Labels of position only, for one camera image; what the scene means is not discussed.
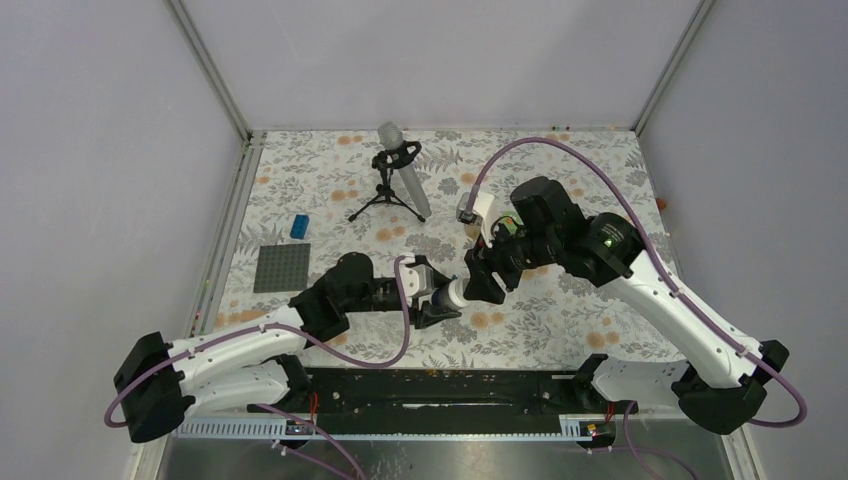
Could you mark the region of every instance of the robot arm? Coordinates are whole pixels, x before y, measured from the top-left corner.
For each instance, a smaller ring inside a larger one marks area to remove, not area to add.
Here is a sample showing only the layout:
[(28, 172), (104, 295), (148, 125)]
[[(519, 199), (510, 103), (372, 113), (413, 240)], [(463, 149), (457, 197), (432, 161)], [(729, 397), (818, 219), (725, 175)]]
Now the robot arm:
[[(493, 225), (491, 195), (478, 193), (470, 217), (463, 211), (467, 197), (463, 198), (458, 219), (482, 225), (481, 237), (465, 256), (470, 278), (454, 281), (436, 292), (434, 299), (453, 308), (470, 300), (500, 304), (505, 292), (493, 274), (512, 291), (523, 270), (559, 264), (571, 275), (624, 300), (686, 358), (654, 363), (592, 355), (575, 379), (590, 383), (608, 401), (678, 405), (693, 421), (720, 434), (732, 432), (756, 414), (771, 376), (737, 355), (676, 298), (630, 223), (613, 213), (587, 218), (559, 182), (545, 177), (517, 187), (510, 201), (523, 222), (514, 233)], [(721, 330), (780, 371), (788, 356), (783, 345), (746, 335), (677, 283)]]
[(130, 439), (153, 440), (200, 413), (257, 403), (301, 405), (309, 378), (295, 355), (312, 344), (291, 331), (266, 326), (284, 325), (323, 342), (349, 328), (346, 313), (399, 311), (401, 301), (411, 306), (410, 322), (416, 329), (458, 317), (459, 312), (423, 300), (450, 280), (425, 257), (407, 257), (400, 270), (403, 300), (395, 278), (374, 278), (367, 256), (348, 253), (288, 305), (253, 321), (173, 343), (165, 343), (158, 332), (142, 337), (115, 375), (118, 392), (151, 367), (176, 360), (121, 402)]

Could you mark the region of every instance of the gray pegboard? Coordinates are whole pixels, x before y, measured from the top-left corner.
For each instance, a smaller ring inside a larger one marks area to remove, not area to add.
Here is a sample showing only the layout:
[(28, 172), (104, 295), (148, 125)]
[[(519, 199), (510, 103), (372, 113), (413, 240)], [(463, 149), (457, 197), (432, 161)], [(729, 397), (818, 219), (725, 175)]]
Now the gray pegboard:
[(299, 292), (309, 277), (309, 243), (259, 248), (253, 293)]

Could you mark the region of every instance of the microphone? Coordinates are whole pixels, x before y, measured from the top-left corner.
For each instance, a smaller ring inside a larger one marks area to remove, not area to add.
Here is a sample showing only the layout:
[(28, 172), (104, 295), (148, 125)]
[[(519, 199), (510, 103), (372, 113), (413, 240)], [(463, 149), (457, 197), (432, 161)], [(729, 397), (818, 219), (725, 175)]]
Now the microphone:
[[(403, 133), (392, 122), (386, 122), (380, 125), (377, 128), (377, 136), (380, 137), (380, 144), (383, 145), (383, 149), (386, 151), (396, 150), (403, 145)], [(398, 155), (392, 155), (392, 161), (397, 159)], [(421, 181), (418, 179), (418, 175), (415, 174), (415, 167), (412, 166), (412, 163), (398, 169), (397, 172), (400, 173), (400, 178), (403, 180), (406, 191), (409, 192), (409, 197), (412, 199), (412, 203), (415, 204), (418, 213), (425, 218), (432, 215), (430, 202), (427, 200), (427, 195), (424, 194)]]

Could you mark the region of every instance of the blue block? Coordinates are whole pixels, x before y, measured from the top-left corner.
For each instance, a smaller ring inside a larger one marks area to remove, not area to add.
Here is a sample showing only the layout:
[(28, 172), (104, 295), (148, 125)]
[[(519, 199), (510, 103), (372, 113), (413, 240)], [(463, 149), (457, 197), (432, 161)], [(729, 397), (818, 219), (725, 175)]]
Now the blue block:
[(292, 224), (291, 237), (303, 240), (306, 236), (306, 227), (309, 225), (309, 215), (296, 215)]

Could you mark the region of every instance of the floral tablecloth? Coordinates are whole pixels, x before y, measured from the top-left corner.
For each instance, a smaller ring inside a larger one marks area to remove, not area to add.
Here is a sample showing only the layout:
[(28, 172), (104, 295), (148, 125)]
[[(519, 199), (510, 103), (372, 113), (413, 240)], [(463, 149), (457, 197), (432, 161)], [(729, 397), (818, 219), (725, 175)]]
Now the floral tablecloth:
[[(295, 214), (310, 217), (310, 284), (344, 253), (368, 254), (375, 275), (392, 276), (391, 262), (401, 252), (426, 254), (450, 276), (467, 275), (463, 262), (472, 240), (454, 220), (463, 192), (481, 166), (500, 147), (518, 138), (556, 138), (596, 162), (632, 202), (666, 262), (672, 263), (639, 145), (631, 132), (413, 131), (408, 140), (423, 145), (415, 167), (433, 215), (420, 224), (396, 206), (374, 206), (356, 221), (347, 217), (370, 199), (379, 182), (370, 168), (379, 150), (373, 131), (270, 132), (227, 276), (216, 328), (256, 318), (284, 305), (294, 292), (253, 293), (259, 247), (297, 242), (288, 237)], [(606, 186), (587, 168), (546, 145), (524, 145), (489, 173), (484, 190), (512, 211), (510, 192), (535, 176), (558, 179), (587, 214), (624, 215)], [(409, 201), (399, 177), (393, 186)], [(402, 339), (399, 313), (351, 314), (351, 328), (331, 341), (364, 360), (395, 354)], [(585, 280), (561, 267), (525, 272), (519, 288), (503, 305), (472, 304), (459, 319), (413, 330), (398, 367), (564, 369), (579, 366), (587, 355), (607, 352), (630, 360), (679, 359), (676, 348), (623, 302), (598, 294)], [(344, 366), (319, 349), (303, 355), (305, 365)]]

